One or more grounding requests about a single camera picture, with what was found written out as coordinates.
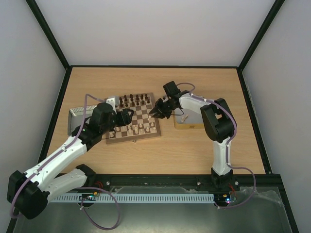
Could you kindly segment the gold metal tin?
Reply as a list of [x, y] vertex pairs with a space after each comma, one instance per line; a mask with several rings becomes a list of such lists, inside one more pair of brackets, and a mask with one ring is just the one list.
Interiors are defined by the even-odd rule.
[[[181, 117], [188, 115], [188, 118], [181, 122]], [[188, 129], [204, 129], [203, 120], [200, 114], [188, 110], [188, 109], [175, 109], [173, 111], [174, 127], [177, 130], [188, 130]]]

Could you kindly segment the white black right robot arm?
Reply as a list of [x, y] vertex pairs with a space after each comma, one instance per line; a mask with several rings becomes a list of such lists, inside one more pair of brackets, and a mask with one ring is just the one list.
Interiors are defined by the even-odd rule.
[[237, 133], [237, 123], [227, 102], [222, 98], [208, 100], [195, 95], [193, 90], [181, 91], [174, 81], [165, 84], [163, 89], [166, 92], [165, 99], [158, 99], [150, 114], [154, 118], [170, 118], [172, 112], [179, 108], [191, 110], [202, 118], [205, 132], [213, 141], [211, 182], [215, 189], [223, 190], [233, 176], [230, 147]]

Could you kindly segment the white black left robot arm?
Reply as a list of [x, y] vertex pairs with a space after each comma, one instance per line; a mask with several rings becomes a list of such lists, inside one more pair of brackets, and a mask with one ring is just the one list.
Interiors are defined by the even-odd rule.
[[54, 197], [82, 187], [87, 175], [80, 169], [76, 168], [73, 174], [57, 175], [99, 143], [103, 134], [113, 131], [115, 127], [129, 125], [133, 114], [134, 110], [131, 109], [116, 110], [114, 103], [99, 103], [92, 115], [82, 121], [58, 150], [27, 171], [12, 173], [7, 191], [11, 218], [18, 218], [14, 214], [17, 209], [20, 215], [33, 219], [43, 212]]

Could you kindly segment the wooden chess board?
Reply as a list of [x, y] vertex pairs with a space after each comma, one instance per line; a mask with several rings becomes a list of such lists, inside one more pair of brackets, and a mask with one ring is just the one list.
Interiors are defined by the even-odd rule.
[[[147, 103], [147, 100], [145, 100], [145, 94], [148, 95], [148, 99], [150, 99], [150, 103]], [[161, 129], [160, 129], [160, 124], [159, 124], [159, 120], [157, 118], [151, 118], [150, 121], [148, 121], [148, 116], [150, 115], [150, 111], [154, 108], [155, 106], [155, 98], [154, 98], [154, 94], [152, 92], [149, 93], [138, 93], [138, 94], [132, 94], [133, 95], [133, 99], [135, 102], [135, 106], [132, 107], [131, 103], [132, 101], [130, 101], [130, 94], [127, 95], [127, 103], [128, 103], [128, 107], [125, 107], [125, 101], [124, 101], [124, 96], [120, 96], [122, 98], [122, 103], [123, 103], [123, 107], [120, 108], [120, 105], [118, 105], [118, 107], [116, 107], [116, 110], [123, 110], [123, 109], [132, 109], [134, 110], [134, 114], [133, 114], [133, 118], [132, 118], [132, 122], [129, 124], [131, 126], [131, 130], [134, 133], [134, 129], [133, 129], [133, 125], [137, 125], [138, 127], [138, 132], [140, 129], [144, 129], [144, 133], [143, 134], [137, 134], [137, 135], [132, 135], [129, 136], [128, 135], [128, 128], [126, 126], [126, 131], [122, 130], [123, 126], [118, 126], [115, 127], [113, 131], [114, 133], [114, 137], [110, 138], [109, 137], [109, 133], [107, 133], [105, 135], [105, 141], [107, 145], [112, 145], [112, 144], [117, 144], [117, 143], [123, 143], [123, 142], [127, 142], [127, 141], [138, 141], [138, 140], [143, 140], [143, 139], [149, 139], [149, 138], [155, 138], [155, 137], [160, 137], [161, 136]], [[136, 95], [139, 96], [139, 101], [136, 101]], [[144, 100], [145, 101], [145, 105], [141, 105], [141, 101]]]

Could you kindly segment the silver tin lid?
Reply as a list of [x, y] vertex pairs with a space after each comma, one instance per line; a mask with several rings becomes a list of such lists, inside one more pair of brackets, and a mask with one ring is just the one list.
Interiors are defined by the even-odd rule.
[[[88, 117], [91, 117], [93, 109], [95, 107], [96, 107], [96, 105], [89, 105], [86, 107], [85, 119], [87, 119]], [[81, 125], [82, 118], [83, 118], [83, 112], [84, 112], [83, 106], [69, 109], [68, 127], [67, 127], [68, 136], [71, 135], [71, 133], [76, 129], [76, 127]]]

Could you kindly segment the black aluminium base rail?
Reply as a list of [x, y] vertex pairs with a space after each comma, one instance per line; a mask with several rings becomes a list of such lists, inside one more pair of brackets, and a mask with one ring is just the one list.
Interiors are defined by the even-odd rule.
[[67, 174], [54, 176], [42, 171], [34, 178], [27, 178], [24, 173], [16, 171], [8, 184], [7, 199], [14, 195], [25, 198], [51, 200], [71, 190], [90, 193], [93, 190], [111, 192], [122, 187], [182, 187], [210, 194], [225, 194], [241, 187], [257, 191], [260, 187], [282, 187], [280, 175], [235, 175], [230, 172], [217, 178], [216, 175], [120, 175], [96, 174], [93, 170], [75, 168]]

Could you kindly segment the black frame post left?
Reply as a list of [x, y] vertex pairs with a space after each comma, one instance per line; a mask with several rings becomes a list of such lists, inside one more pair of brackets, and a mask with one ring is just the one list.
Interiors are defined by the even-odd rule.
[[39, 26], [41, 27], [44, 35], [46, 36], [47, 40], [49, 41], [51, 47], [53, 48], [56, 56], [58, 57], [59, 61], [61, 62], [63, 68], [68, 70], [70, 65], [62, 52], [52, 30], [50, 29], [43, 13], [41, 12], [37, 2], [35, 0], [26, 0], [30, 10], [32, 11], [34, 17], [36, 18]]

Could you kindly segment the black frame post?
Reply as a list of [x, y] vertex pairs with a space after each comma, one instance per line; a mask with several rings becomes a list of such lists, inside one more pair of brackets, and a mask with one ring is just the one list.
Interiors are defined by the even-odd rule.
[[275, 17], [277, 16], [278, 12], [280, 11], [282, 5], [284, 4], [285, 0], [275, 0], [272, 7], [270, 8], [267, 16], [265, 17], [263, 23], [261, 24], [258, 32], [256, 33], [252, 43], [250, 44], [246, 54], [244, 55], [241, 63], [238, 66], [238, 72], [242, 72], [245, 67], [247, 66], [248, 62], [250, 61], [252, 55], [256, 51], [258, 45], [262, 41], [263, 37], [265, 36], [266, 32], [268, 31], [270, 25], [274, 21]]
[[52, 30], [50, 29], [43, 13], [41, 12], [37, 2], [35, 0], [26, 0], [30, 10], [32, 11], [34, 17], [36, 18], [39, 26], [41, 27], [44, 35], [46, 36], [47, 40], [49, 41], [51, 47], [53, 48], [56, 56], [58, 57], [59, 61], [61, 62], [63, 68], [68, 70], [70, 65], [62, 52]]

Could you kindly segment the black frame post right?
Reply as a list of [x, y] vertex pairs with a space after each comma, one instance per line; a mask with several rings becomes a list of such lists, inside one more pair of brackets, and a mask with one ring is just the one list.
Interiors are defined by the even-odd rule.
[[262, 41], [263, 37], [265, 36], [266, 32], [268, 31], [270, 25], [274, 21], [275, 17], [277, 16], [278, 12], [280, 11], [282, 5], [284, 4], [285, 0], [275, 0], [272, 7], [270, 8], [267, 16], [265, 17], [263, 23], [261, 24], [258, 32], [256, 33], [252, 43], [250, 44], [246, 54], [244, 55], [241, 63], [238, 66], [238, 72], [242, 72], [245, 67], [247, 66], [248, 62], [250, 61], [252, 55], [256, 51], [258, 45]]

